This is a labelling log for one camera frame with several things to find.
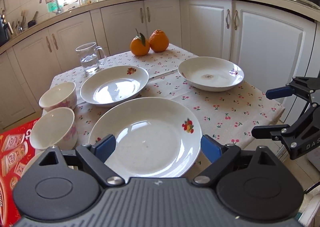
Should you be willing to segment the pink floral bowl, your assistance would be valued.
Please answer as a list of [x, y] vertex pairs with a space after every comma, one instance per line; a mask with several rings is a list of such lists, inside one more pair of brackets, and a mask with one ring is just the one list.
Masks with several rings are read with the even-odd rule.
[[30, 144], [34, 149], [45, 150], [58, 146], [73, 149], [78, 140], [75, 114], [70, 108], [56, 108], [42, 116], [31, 130]]
[[74, 109], [77, 103], [76, 84], [65, 82], [49, 89], [39, 100], [39, 106], [49, 112], [53, 109], [66, 107]]

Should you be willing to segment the large white fruit-print plate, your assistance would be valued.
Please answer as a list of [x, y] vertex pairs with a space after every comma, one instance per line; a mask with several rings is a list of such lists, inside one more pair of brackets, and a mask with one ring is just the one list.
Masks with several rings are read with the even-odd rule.
[[196, 161], [202, 130], [196, 116], [182, 104], [159, 97], [121, 103], [103, 114], [88, 142], [108, 134], [116, 148], [104, 163], [125, 181], [131, 177], [176, 178]]

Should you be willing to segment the white kitchen cabinets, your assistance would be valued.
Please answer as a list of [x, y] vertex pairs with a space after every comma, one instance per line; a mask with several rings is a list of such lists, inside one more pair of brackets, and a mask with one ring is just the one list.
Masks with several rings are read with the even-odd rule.
[[96, 42], [108, 54], [129, 50], [136, 31], [164, 31], [199, 56], [227, 59], [260, 90], [319, 73], [319, 11], [289, 0], [108, 0], [69, 9], [1, 46], [5, 128], [39, 110], [52, 78], [79, 66], [75, 49]]

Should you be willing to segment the kitchen faucet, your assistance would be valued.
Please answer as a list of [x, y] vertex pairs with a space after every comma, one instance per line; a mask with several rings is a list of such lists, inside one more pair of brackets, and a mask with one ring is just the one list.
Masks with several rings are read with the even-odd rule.
[[62, 13], [58, 0], [44, 0], [44, 1], [46, 2], [47, 10], [49, 13], [55, 13], [56, 15]]

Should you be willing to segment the cherry print tablecloth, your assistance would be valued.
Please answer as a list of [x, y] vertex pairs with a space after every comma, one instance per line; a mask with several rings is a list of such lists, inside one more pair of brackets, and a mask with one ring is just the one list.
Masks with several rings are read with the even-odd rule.
[[[225, 92], [207, 92], [192, 87], [178, 74], [178, 65], [193, 54], [170, 45], [162, 53], [151, 52], [136, 57], [131, 52], [108, 57], [106, 69], [131, 65], [144, 68], [150, 79], [138, 98], [159, 97], [176, 101], [198, 119], [202, 135], [209, 135], [220, 144], [233, 143], [241, 148], [248, 146], [255, 126], [275, 124], [284, 108], [275, 100], [268, 100], [264, 93], [246, 82]], [[78, 97], [75, 107], [75, 124], [78, 144], [89, 143], [89, 135], [99, 118], [110, 108], [86, 103]], [[206, 169], [210, 161], [200, 150], [191, 168], [182, 177], [193, 178]]]

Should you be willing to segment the stained white plate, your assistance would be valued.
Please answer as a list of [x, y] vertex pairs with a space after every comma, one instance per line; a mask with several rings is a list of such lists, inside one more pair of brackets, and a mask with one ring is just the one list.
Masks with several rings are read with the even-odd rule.
[[239, 85], [245, 77], [233, 62], [215, 57], [195, 57], [181, 62], [178, 73], [193, 87], [209, 92], [223, 92]]

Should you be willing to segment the red printed carton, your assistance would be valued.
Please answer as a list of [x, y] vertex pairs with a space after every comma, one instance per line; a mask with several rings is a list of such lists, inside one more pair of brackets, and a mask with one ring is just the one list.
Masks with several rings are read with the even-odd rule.
[[12, 191], [21, 179], [27, 163], [35, 156], [35, 149], [29, 139], [36, 122], [33, 120], [1, 133], [1, 226], [13, 226], [20, 219]]

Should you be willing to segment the glass mug with water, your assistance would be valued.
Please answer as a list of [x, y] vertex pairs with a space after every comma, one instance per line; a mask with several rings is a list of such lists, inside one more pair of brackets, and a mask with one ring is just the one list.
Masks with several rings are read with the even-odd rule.
[[87, 74], [96, 72], [107, 61], [105, 51], [96, 42], [89, 42], [78, 46], [75, 51], [80, 59], [81, 66]]

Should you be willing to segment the orange with leaf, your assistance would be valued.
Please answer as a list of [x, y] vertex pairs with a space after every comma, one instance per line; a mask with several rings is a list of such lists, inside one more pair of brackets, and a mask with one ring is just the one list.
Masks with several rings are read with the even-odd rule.
[[131, 41], [130, 51], [137, 57], [145, 56], [149, 53], [150, 43], [147, 38], [136, 29], [137, 35]]

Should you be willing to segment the bumpy orange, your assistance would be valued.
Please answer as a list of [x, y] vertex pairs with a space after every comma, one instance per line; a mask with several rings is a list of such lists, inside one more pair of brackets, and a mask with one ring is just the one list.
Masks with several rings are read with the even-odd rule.
[[150, 35], [149, 43], [154, 52], [163, 52], [169, 46], [169, 39], [163, 31], [157, 29]]

